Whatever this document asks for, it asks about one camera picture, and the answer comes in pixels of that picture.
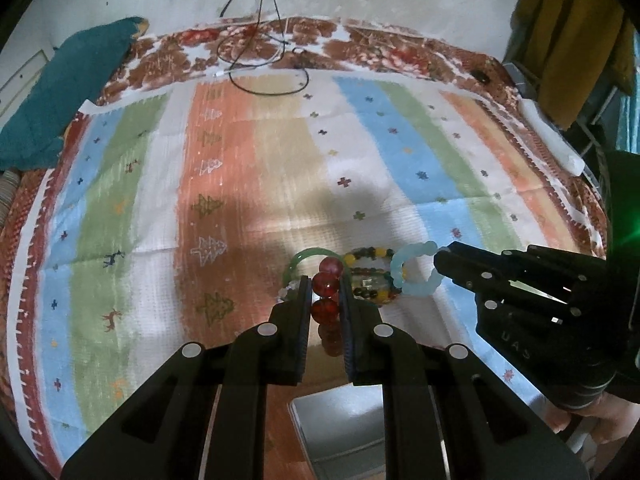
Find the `right hand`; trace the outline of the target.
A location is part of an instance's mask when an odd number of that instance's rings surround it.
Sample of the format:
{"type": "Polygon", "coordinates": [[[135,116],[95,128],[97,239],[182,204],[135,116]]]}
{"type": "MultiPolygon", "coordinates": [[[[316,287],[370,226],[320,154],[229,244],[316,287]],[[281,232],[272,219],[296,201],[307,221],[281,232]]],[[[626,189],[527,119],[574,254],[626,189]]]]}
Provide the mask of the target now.
{"type": "Polygon", "coordinates": [[[556,434],[568,427],[573,415],[594,418],[596,426],[590,431],[592,440],[597,444],[605,444],[630,436],[639,421],[640,405],[603,393],[588,408],[566,412],[550,402],[544,409],[544,421],[556,434]]]}

